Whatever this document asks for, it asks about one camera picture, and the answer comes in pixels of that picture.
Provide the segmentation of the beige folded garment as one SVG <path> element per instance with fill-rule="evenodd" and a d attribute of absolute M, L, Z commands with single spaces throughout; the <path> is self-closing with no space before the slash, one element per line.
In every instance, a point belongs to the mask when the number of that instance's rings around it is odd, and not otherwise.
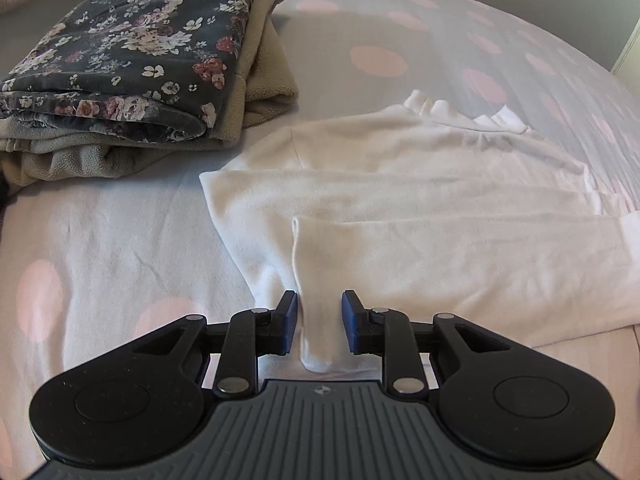
<path fill-rule="evenodd" d="M 121 178 L 231 148 L 296 103 L 271 14 L 284 0 L 85 0 L 1 83 L 1 174 Z"/>

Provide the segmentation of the cream long sleeve shirt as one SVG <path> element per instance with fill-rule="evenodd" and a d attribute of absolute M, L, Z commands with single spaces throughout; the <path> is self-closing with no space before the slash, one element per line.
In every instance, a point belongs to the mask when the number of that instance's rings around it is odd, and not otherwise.
<path fill-rule="evenodd" d="M 299 294 L 314 373 L 373 366 L 347 348 L 347 289 L 535 347 L 639 321 L 638 212 L 512 110 L 473 118 L 414 92 L 271 133 L 201 184 L 255 301 Z"/>

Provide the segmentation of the polka dot bed sheet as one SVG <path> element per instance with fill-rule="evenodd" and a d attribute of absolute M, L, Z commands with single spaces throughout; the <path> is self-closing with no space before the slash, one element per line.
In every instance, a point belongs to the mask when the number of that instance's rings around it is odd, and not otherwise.
<path fill-rule="evenodd" d="M 201 176 L 284 128 L 373 114 L 414 92 L 468 117 L 512 110 L 639 209 L 639 103 L 560 40 L 470 0 L 286 0 L 274 14 L 293 113 L 231 151 L 171 155 L 135 176 L 26 188 L 1 223 L 1 474 L 43 457 L 28 422 L 52 376 L 201 313 L 258 304 L 210 218 Z"/>

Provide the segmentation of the dark floral folded garment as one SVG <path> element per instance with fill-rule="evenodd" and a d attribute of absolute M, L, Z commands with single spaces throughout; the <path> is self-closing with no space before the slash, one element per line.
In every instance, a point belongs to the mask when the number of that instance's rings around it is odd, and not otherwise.
<path fill-rule="evenodd" d="M 141 143 L 213 130 L 253 0 L 85 0 L 1 83 L 1 116 Z"/>

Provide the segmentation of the cream door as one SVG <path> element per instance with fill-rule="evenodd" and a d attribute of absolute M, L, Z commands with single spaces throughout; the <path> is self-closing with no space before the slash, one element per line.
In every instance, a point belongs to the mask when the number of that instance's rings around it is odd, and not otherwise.
<path fill-rule="evenodd" d="M 630 37 L 611 72 L 626 84 L 638 84 L 640 73 L 639 36 Z"/>

